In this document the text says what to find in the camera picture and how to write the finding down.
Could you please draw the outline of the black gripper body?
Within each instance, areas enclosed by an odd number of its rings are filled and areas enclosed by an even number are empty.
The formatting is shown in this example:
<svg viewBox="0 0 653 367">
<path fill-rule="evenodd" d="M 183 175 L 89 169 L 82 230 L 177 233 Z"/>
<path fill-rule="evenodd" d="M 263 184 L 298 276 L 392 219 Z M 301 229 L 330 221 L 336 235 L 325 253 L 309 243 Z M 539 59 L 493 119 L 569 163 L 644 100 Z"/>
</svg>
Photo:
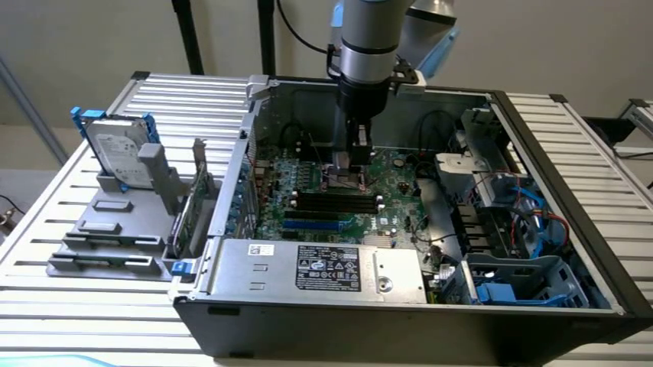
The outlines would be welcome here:
<svg viewBox="0 0 653 367">
<path fill-rule="evenodd" d="M 386 108 L 390 80 L 381 83 L 360 83 L 348 77 L 340 79 L 338 107 L 345 121 L 366 122 Z"/>
</svg>

